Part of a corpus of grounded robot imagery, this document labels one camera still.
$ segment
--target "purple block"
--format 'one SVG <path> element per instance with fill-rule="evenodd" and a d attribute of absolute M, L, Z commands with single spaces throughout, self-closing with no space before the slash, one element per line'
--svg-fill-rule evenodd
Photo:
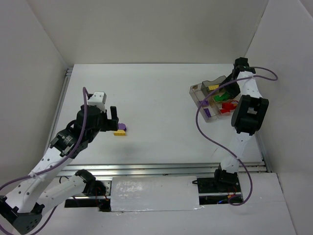
<path fill-rule="evenodd" d="M 208 106 L 209 105 L 209 102 L 207 100 L 205 100 L 202 104 L 202 106 Z"/>
<path fill-rule="evenodd" d="M 211 117 L 209 109 L 203 109 L 208 117 Z"/>
<path fill-rule="evenodd" d="M 126 125 L 123 124 L 123 123 L 119 123 L 119 124 L 118 124 L 118 129 L 119 129 L 119 130 L 126 131 Z"/>

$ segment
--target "wire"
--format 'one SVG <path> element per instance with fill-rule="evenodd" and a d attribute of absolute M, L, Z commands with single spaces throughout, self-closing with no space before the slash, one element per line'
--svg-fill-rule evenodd
<path fill-rule="evenodd" d="M 77 150 L 77 148 L 78 148 L 80 142 L 81 142 L 82 139 L 83 139 L 84 131 L 85 131 L 86 123 L 87 123 L 87 98 L 86 98 L 87 94 L 89 94 L 89 93 L 87 92 L 86 87 L 83 87 L 83 97 L 84 97 L 84 119 L 83 119 L 83 126 L 82 126 L 82 130 L 81 130 L 81 132 L 80 132 L 79 138 L 78 138 L 77 143 L 75 144 L 74 148 L 72 149 L 72 151 L 71 151 L 66 157 L 64 157 L 64 159 L 63 159 L 62 161 L 60 161 L 59 163 L 57 163 L 55 166 L 53 166 L 53 167 L 51 167 L 51 168 L 48 168 L 48 169 L 46 169 L 46 170 L 40 171 L 40 172 L 36 172 L 36 175 L 37 175 L 37 176 L 38 176 L 38 175 L 45 174 L 45 173 L 47 173 L 47 172 L 49 172 L 49 171 L 51 171 L 51 170 L 54 170 L 55 168 L 59 167 L 59 166 L 62 165 L 67 159 L 69 159 L 69 158 L 74 154 L 74 152 Z M 26 175 L 26 176 L 23 176 L 23 177 L 20 177 L 20 178 L 16 178 L 16 179 L 14 179 L 14 180 L 11 180 L 11 181 L 5 183 L 4 185 L 2 185 L 2 186 L 0 187 L 0 191 L 1 191 L 2 189 L 4 189 L 5 187 L 7 187 L 8 185 L 10 185 L 10 184 L 13 184 L 13 183 L 15 183 L 15 182 L 22 181 L 22 180 L 27 180 L 27 179 L 30 179 L 30 178 L 32 178 L 30 175 Z M 31 235 L 37 234 L 41 229 L 44 228 L 44 226 L 47 224 L 48 220 L 52 217 L 52 215 L 53 215 L 55 209 L 56 209 L 56 207 L 52 210 L 51 214 L 49 215 L 47 221 L 43 224 L 43 226 L 40 227 L 35 233 L 33 233 L 33 234 L 31 234 Z M 8 232 L 7 230 L 5 230 L 4 227 L 3 227 L 1 224 L 0 224 L 0 230 L 1 230 L 4 234 L 6 234 L 6 235 L 14 235 L 14 234 Z"/>
<path fill-rule="evenodd" d="M 60 178 L 59 178 L 59 183 L 61 184 L 61 179 L 62 179 L 62 177 L 65 177 L 65 178 L 67 178 L 68 179 L 68 177 L 67 176 L 61 176 Z"/>
<path fill-rule="evenodd" d="M 98 187 L 98 189 L 100 190 L 100 192 L 102 192 L 102 194 L 105 197 L 106 201 L 108 201 L 108 198 L 107 198 L 106 194 L 101 190 L 101 188 Z"/>
<path fill-rule="evenodd" d="M 59 178 L 59 183 L 60 183 L 60 184 L 61 184 L 61 179 L 62 179 L 62 177 L 65 177 L 65 178 L 67 178 L 67 179 L 68 179 L 68 177 L 67 177 L 67 176 L 61 176 L 61 177 Z M 75 202 L 76 202 L 77 206 L 79 206 L 79 203 L 78 203 L 78 200 L 76 199 L 76 197 L 75 197 L 75 196 L 72 196 L 72 198 L 75 200 Z"/>
<path fill-rule="evenodd" d="M 250 77 L 244 77 L 244 78 L 239 78 L 239 79 L 236 79 L 236 80 L 232 80 L 230 82 L 226 82 L 225 84 L 219 86 L 218 88 L 216 88 L 215 90 L 213 90 L 211 93 L 209 93 L 204 99 L 203 101 L 201 101 L 198 109 L 197 109 L 197 113 L 196 113 L 196 126 L 197 126 L 197 129 L 199 130 L 199 132 L 201 133 L 201 135 L 203 135 L 203 137 L 205 137 L 207 140 L 211 141 L 212 143 L 218 145 L 219 147 L 225 149 L 227 152 L 229 152 L 235 159 L 237 159 L 239 161 L 239 163 L 243 166 L 243 168 L 245 169 L 247 175 L 248 175 L 248 178 L 249 178 L 249 181 L 250 181 L 250 192 L 248 194 L 248 196 L 246 197 L 246 199 L 241 202 L 241 203 L 238 203 L 238 204 L 233 204 L 230 202 L 230 199 L 231 198 L 234 198 L 234 197 L 240 197 L 240 195 L 236 195 L 236 196 L 233 196 L 231 198 L 228 199 L 228 203 L 231 204 L 232 206 L 240 206 L 240 205 L 243 205 L 244 203 L 246 203 L 249 198 L 251 197 L 252 195 L 252 191 L 253 191 L 253 182 L 252 182 L 252 178 L 251 178 L 251 175 L 246 167 L 246 165 L 236 156 L 236 154 L 234 154 L 230 149 L 228 149 L 227 147 L 225 147 L 224 145 L 214 141 L 213 139 L 209 138 L 207 135 L 205 135 L 205 133 L 200 129 L 200 126 L 199 126 L 199 122 L 198 122 L 198 116 L 199 116 L 199 112 L 200 112 L 200 109 L 202 107 L 202 105 L 204 104 L 204 102 L 210 97 L 212 96 L 216 91 L 218 91 L 219 89 L 221 88 L 224 88 L 225 86 L 228 86 L 229 84 L 232 84 L 232 83 L 235 83 L 235 82 L 238 82 L 238 81 L 243 81 L 243 80 L 247 80 L 247 79 L 251 79 L 253 77 L 260 77 L 260 78 L 263 78 L 263 79 L 266 79 L 266 80 L 269 80 L 269 81 L 277 81 L 278 80 L 278 76 L 271 70 L 269 69 L 266 69 L 266 68 L 263 68 L 263 67 L 251 67 L 251 68 L 255 68 L 255 69 L 262 69 L 262 70 L 266 70 L 266 71 L 269 71 L 270 73 L 272 73 L 275 78 L 269 78 L 269 77 L 264 77 L 264 76 L 261 76 L 261 75 L 253 75 L 253 76 L 250 76 Z"/>

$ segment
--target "white wall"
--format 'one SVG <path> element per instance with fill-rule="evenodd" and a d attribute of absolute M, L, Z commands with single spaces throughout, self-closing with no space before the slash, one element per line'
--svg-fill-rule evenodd
<path fill-rule="evenodd" d="M 69 65 L 233 63 L 268 0 L 27 0 Z"/>
<path fill-rule="evenodd" d="M 300 0 L 307 11 L 313 16 L 313 1 L 312 0 Z"/>
<path fill-rule="evenodd" d="M 260 130 L 298 235 L 312 234 L 313 18 L 299 0 L 270 0 L 247 52 L 277 72 L 259 81 L 269 109 Z"/>
<path fill-rule="evenodd" d="M 0 1 L 0 31 L 0 179 L 5 182 L 28 174 L 42 156 L 66 67 L 25 0 Z"/>

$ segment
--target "cable clip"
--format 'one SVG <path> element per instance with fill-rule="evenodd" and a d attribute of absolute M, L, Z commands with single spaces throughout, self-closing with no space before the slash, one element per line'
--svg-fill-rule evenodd
<path fill-rule="evenodd" d="M 33 178 L 33 179 L 37 179 L 38 178 L 41 182 L 45 181 L 41 176 L 37 175 L 33 170 L 30 172 L 29 176 L 31 178 Z"/>

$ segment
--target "white table surface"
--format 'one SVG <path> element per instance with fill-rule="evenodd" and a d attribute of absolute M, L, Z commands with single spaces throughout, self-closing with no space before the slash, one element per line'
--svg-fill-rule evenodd
<path fill-rule="evenodd" d="M 296 235 L 285 202 L 255 203 L 240 207 L 209 205 L 193 211 L 123 213 L 59 206 L 39 234 Z"/>
<path fill-rule="evenodd" d="M 227 152 L 207 141 L 197 130 L 197 107 L 190 86 L 231 73 L 222 64 L 99 64 L 75 65 L 56 131 L 76 118 L 83 104 L 82 87 L 89 93 L 104 91 L 106 108 L 117 107 L 127 136 L 99 133 L 73 164 L 219 163 Z M 203 131 L 228 146 L 235 134 L 231 117 L 206 123 Z M 243 154 L 245 163 L 262 157 L 253 137 Z"/>

